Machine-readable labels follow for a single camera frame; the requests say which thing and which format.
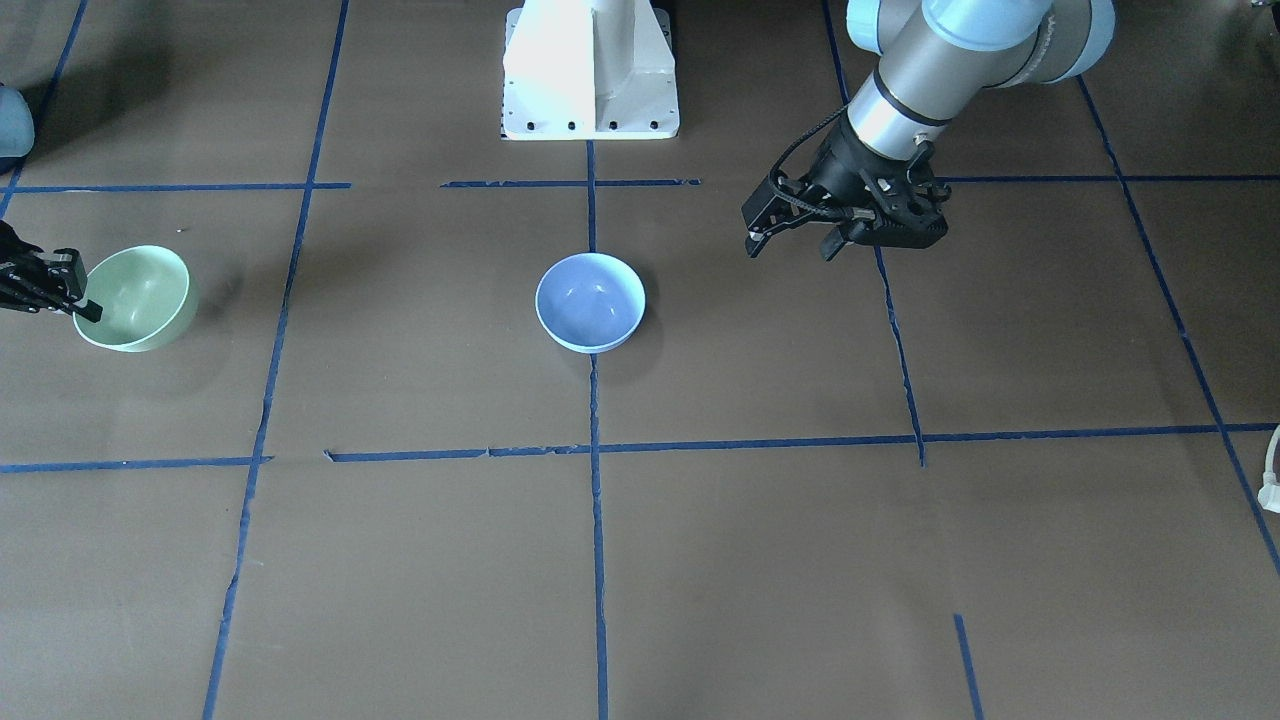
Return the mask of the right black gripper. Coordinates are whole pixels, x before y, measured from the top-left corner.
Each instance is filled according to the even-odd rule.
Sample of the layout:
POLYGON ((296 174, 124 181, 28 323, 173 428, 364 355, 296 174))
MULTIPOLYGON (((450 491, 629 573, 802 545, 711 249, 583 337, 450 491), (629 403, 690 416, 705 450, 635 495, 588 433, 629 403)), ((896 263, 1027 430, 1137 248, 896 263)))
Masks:
POLYGON ((102 319, 102 306, 84 297, 87 272, 78 250, 46 252, 23 241, 14 228, 1 222, 1 307, 18 313, 63 310, 90 323, 102 319), (65 302, 61 309, 50 295, 52 278, 65 302))

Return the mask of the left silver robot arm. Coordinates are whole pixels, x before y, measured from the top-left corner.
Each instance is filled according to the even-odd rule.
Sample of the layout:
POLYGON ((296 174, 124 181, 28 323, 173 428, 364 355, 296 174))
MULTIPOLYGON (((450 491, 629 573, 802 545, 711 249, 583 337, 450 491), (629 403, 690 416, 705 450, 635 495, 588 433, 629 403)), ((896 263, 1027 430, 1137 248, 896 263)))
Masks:
POLYGON ((852 97, 819 122, 797 178, 776 163, 744 202, 745 250, 820 223, 824 259, 849 245, 928 249, 948 231, 950 187, 931 165, 940 136, 982 91, 1056 85, 1114 38, 1111 1, 851 1, 846 31, 874 53, 852 97))

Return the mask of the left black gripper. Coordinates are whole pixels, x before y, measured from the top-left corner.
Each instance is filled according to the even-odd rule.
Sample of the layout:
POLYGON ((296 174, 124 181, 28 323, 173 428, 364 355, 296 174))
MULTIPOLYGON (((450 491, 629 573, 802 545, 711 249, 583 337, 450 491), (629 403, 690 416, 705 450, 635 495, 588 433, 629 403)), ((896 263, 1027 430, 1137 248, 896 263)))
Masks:
POLYGON ((782 176, 781 184, 765 177, 742 204, 749 258, 756 258, 773 236, 806 223, 833 225, 820 242, 820 256, 826 263, 847 246, 861 245, 865 222, 874 214, 859 170, 878 158, 902 159, 886 158, 867 146, 845 111, 831 113, 806 136, 812 137, 820 129, 826 136, 804 176, 797 179, 782 176), (796 206, 774 190, 796 196, 796 206))

